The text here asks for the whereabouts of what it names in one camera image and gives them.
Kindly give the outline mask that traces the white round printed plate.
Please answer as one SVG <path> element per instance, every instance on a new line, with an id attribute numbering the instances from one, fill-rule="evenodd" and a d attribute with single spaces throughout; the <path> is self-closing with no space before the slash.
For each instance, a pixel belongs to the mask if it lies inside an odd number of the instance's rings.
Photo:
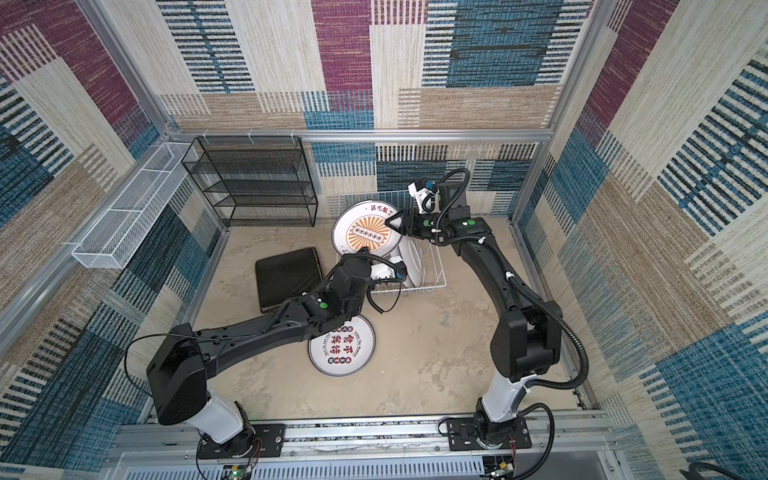
<path id="1" fill-rule="evenodd" d="M 364 368 L 373 357 L 376 335 L 362 315 L 352 317 L 341 327 L 308 342 L 308 355 L 321 373 L 345 377 Z"/>

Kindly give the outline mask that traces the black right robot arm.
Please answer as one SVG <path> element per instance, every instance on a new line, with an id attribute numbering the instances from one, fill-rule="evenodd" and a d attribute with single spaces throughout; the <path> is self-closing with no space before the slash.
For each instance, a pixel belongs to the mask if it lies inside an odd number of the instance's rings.
<path id="1" fill-rule="evenodd" d="M 487 422 L 505 423 L 518 415 L 533 382 L 558 363 L 562 329 L 547 306 L 522 282 L 501 252 L 491 227 L 474 217 L 457 182 L 424 179 L 408 186 L 413 207 L 385 223 L 399 233 L 451 247 L 477 276 L 497 313 L 490 342 L 496 374 L 480 399 Z"/>

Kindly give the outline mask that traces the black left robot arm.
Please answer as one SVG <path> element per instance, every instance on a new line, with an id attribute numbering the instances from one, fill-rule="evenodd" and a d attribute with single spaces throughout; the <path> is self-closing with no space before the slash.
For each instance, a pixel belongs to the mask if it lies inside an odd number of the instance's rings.
<path id="1" fill-rule="evenodd" d="M 402 259 L 361 250 L 343 255 L 317 287 L 284 301 L 272 313 L 213 329 L 195 331 L 189 324 L 173 328 L 146 370 L 158 423 L 186 423 L 229 449 L 250 444 L 255 432 L 247 414 L 215 394 L 209 379 L 261 353 L 341 327 L 361 313 L 374 286 L 402 283 L 407 274 Z"/>

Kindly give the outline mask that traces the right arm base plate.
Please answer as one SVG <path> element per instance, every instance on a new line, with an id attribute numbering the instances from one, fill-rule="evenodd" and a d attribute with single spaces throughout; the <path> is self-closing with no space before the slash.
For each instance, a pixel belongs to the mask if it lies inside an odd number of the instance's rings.
<path id="1" fill-rule="evenodd" d="M 503 423 L 478 418 L 444 417 L 438 432 L 448 439 L 451 451 L 529 449 L 532 441 L 523 417 Z"/>

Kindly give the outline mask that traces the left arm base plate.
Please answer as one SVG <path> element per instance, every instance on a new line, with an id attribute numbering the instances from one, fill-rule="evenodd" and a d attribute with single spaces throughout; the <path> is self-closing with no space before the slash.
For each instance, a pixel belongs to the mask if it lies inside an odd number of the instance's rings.
<path id="1" fill-rule="evenodd" d="M 251 425 L 224 444 L 204 435 L 197 449 L 200 460 L 277 458 L 281 455 L 286 425 L 267 423 Z"/>

